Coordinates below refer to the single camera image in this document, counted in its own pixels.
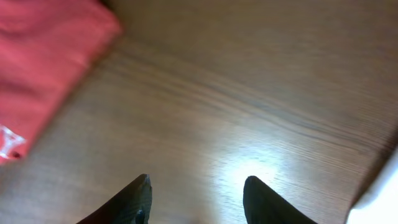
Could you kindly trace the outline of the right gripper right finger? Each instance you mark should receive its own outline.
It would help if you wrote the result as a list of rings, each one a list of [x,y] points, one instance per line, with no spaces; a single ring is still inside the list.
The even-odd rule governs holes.
[[[243,207],[248,224],[317,224],[254,175],[244,183]]]

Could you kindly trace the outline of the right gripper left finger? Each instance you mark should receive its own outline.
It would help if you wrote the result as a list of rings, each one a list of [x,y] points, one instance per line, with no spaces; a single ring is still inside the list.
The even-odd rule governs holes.
[[[77,224],[148,224],[151,205],[150,176],[141,174]]]

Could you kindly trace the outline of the orange t-shirt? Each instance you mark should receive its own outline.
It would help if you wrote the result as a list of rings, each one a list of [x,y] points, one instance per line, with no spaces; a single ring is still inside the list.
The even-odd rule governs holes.
[[[2,164],[29,152],[120,31],[100,1],[1,1]]]

